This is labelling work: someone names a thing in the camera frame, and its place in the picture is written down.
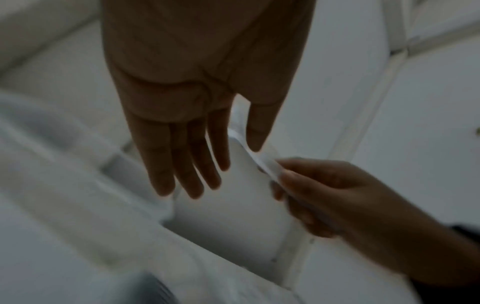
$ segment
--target dark sleeve cuff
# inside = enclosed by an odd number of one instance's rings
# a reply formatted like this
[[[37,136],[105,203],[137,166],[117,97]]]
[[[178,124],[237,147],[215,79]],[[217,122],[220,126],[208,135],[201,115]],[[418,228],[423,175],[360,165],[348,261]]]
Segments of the dark sleeve cuff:
[[[454,226],[453,230],[480,245],[480,231],[464,226]],[[463,287],[436,287],[410,280],[424,304],[431,303],[480,303],[480,283]]]

